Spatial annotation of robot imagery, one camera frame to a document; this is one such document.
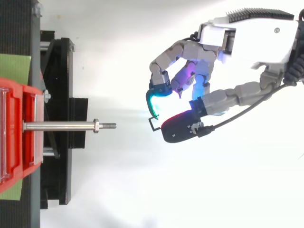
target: metal rod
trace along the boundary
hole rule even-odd
[[[40,42],[40,51],[47,51],[50,42]]]
[[[115,129],[115,123],[99,123],[98,119],[93,122],[69,121],[69,122],[29,122],[23,123],[24,131],[94,131],[98,133],[99,129]]]
[[[44,147],[43,148],[43,157],[54,157],[54,151],[52,147]]]

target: black metal bracket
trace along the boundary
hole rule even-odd
[[[88,99],[73,98],[73,52],[68,38],[54,39],[53,31],[41,31],[40,39],[49,42],[40,50],[41,72],[51,99],[45,104],[49,121],[86,121]],[[44,133],[44,147],[56,148],[54,157],[44,157],[41,164],[40,208],[47,209],[47,200],[66,205],[71,200],[72,149],[84,148],[86,132]]]

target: metal bolt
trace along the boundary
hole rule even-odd
[[[70,44],[70,51],[75,52],[75,44]]]
[[[43,6],[41,3],[36,3],[33,7],[33,15],[37,18],[42,17],[43,12]]]
[[[44,103],[47,103],[48,100],[51,99],[51,94],[48,93],[47,89],[43,92],[43,97],[44,97]]]

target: joint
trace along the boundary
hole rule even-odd
[[[199,117],[207,116],[207,110],[205,108],[204,102],[201,97],[198,97],[197,100],[192,100],[189,102],[191,109],[197,113]]]

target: screw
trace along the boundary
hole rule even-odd
[[[47,89],[43,92],[43,98],[44,98],[44,103],[47,103],[48,100],[51,99],[51,94],[48,93]]]
[[[75,52],[75,44],[70,44],[70,51]]]
[[[117,124],[115,123],[100,123],[99,129],[116,129]]]
[[[33,15],[36,18],[41,18],[42,17],[43,6],[42,6],[41,3],[36,3],[32,10],[33,10]]]

